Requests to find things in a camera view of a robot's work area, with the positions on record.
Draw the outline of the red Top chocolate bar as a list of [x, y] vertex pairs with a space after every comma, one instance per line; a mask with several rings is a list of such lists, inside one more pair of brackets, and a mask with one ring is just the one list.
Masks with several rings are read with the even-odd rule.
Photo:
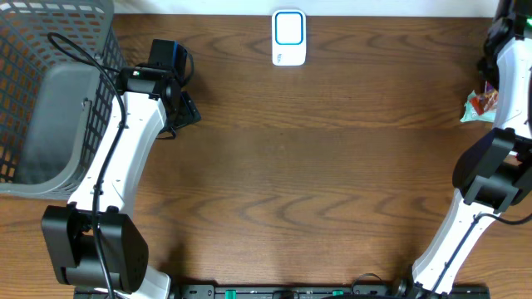
[[496, 110], [498, 103], [498, 91], [488, 82], [485, 82], [484, 92], [476, 95], [471, 100], [476, 112], [479, 115], [490, 110]]

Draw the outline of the teal snack wrapper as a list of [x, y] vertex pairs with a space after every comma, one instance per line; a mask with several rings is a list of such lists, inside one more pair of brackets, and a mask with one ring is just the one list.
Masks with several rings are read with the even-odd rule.
[[482, 115], [479, 115], [474, 106], [471, 103], [471, 100], [476, 96], [476, 93], [472, 91], [468, 96], [464, 104], [464, 113], [460, 119], [461, 123], [471, 122], [471, 121], [483, 121], [493, 123], [495, 120], [495, 110], [490, 110], [485, 112]]

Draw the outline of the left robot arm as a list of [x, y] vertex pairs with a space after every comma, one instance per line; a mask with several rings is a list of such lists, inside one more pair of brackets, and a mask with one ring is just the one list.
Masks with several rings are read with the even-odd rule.
[[105, 134], [66, 206], [50, 205], [42, 232], [56, 279], [111, 298], [167, 298], [170, 276], [149, 266], [133, 224], [136, 191], [158, 134], [200, 119], [171, 66], [123, 68]]

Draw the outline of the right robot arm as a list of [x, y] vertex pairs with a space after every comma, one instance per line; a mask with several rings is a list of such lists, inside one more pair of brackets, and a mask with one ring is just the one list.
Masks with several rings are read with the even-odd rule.
[[448, 214], [411, 275], [387, 291], [395, 298], [487, 298], [487, 287], [457, 287], [471, 249], [502, 213], [531, 191], [531, 3], [502, 0], [478, 63], [498, 93], [492, 130], [458, 160]]

